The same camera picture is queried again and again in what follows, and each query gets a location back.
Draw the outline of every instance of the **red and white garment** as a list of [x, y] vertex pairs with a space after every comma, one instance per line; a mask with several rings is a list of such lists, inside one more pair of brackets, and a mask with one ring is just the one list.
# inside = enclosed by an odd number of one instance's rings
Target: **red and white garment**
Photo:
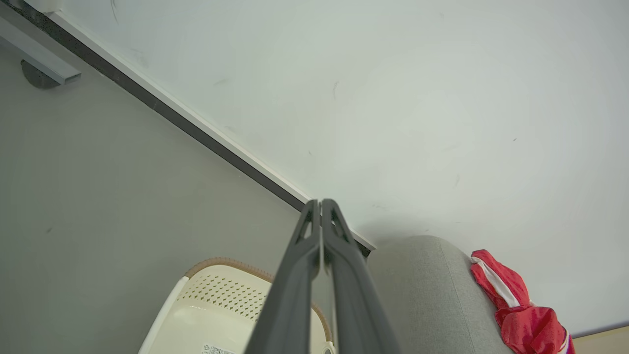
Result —
[[472, 274], [496, 305], [504, 343], [518, 354], [575, 354], [555, 311], [536, 306], [522, 278], [482, 249], [472, 253]]

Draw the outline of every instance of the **white stripe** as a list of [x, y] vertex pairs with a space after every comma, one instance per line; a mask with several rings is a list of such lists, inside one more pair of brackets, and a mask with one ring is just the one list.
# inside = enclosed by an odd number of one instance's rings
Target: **white stripe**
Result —
[[520, 303], [518, 299], [515, 298], [511, 289], [503, 282], [502, 279], [496, 274], [496, 272], [491, 269], [489, 266], [483, 262], [482, 259], [478, 257], [472, 257], [472, 263], [476, 263], [481, 266], [483, 273], [485, 273], [485, 277], [489, 280], [489, 283], [494, 287], [498, 295], [506, 301], [509, 307], [518, 307]]
[[568, 339], [570, 338], [570, 333], [568, 333], [568, 330], [565, 329], [565, 339], [563, 344], [561, 344], [561, 349], [559, 350], [559, 352], [557, 354], [566, 354], [568, 352], [568, 347], [570, 347], [570, 344], [568, 344]]

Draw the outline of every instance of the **black baseboard strip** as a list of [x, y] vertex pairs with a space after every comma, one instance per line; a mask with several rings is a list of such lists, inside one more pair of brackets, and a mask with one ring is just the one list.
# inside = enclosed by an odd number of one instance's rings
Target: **black baseboard strip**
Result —
[[[120, 87], [138, 98], [138, 100], [142, 101], [149, 108], [162, 115], [168, 121], [190, 135], [193, 139], [202, 143], [205, 147], [222, 157], [225, 161], [239, 169], [242, 173], [251, 177], [251, 179], [268, 189], [271, 193], [277, 195], [281, 200], [285, 201], [298, 211], [303, 209], [304, 203], [302, 201], [283, 189], [277, 183], [273, 182], [270, 178], [266, 177], [253, 166], [249, 165], [249, 163], [231, 152], [225, 146], [221, 145], [218, 141], [214, 140], [196, 125], [192, 124], [189, 120], [185, 119], [182, 115], [148, 92], [145, 88], [141, 87], [130, 77], [123, 74], [120, 70], [118, 70], [118, 68], [103, 59], [100, 55], [95, 53], [95, 51], [88, 48], [87, 45], [83, 44], [80, 40], [65, 31], [46, 15], [38, 12], [26, 3], [22, 3], [21, 8], [15, 8], [8, 3], [8, 0], [2, 0], [2, 2], [6, 3], [9, 7], [12, 7], [22, 17], [26, 18], [39, 29], [47, 33], [59, 44], [63, 45], [101, 74], [113, 80]], [[363, 256], [367, 257], [371, 251], [359, 242], [357, 242], [357, 244], [359, 245], [360, 252]]]

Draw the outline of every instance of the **fabric seam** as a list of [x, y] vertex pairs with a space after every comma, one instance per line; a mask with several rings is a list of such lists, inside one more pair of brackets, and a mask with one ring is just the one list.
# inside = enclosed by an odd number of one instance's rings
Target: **fabric seam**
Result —
[[472, 333], [470, 333], [470, 326], [467, 323], [467, 317], [465, 316], [465, 312], [463, 311], [463, 305], [461, 304], [461, 299], [459, 298], [459, 291], [457, 290], [457, 286], [454, 284], [454, 280], [452, 280], [452, 272], [450, 271], [450, 265], [448, 264], [448, 259], [445, 257], [445, 254], [443, 253], [443, 247], [441, 245], [441, 241], [439, 241], [439, 249], [441, 250], [441, 255], [443, 256], [443, 260], [445, 261], [445, 266], [448, 268], [450, 281], [452, 282], [452, 287], [454, 288], [454, 294], [456, 294], [457, 296], [457, 301], [459, 302], [459, 307], [461, 308], [461, 313], [463, 314], [463, 320], [465, 321], [465, 328], [467, 329], [467, 335], [470, 338], [472, 349], [474, 350], [474, 354], [477, 354], [476, 345], [474, 345], [474, 340], [472, 339]]

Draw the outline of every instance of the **gray upholstery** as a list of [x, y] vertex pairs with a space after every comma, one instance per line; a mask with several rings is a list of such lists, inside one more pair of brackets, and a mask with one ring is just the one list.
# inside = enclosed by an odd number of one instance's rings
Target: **gray upholstery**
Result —
[[452, 244], [414, 236], [371, 252], [367, 265], [403, 353], [513, 353], [469, 256]]

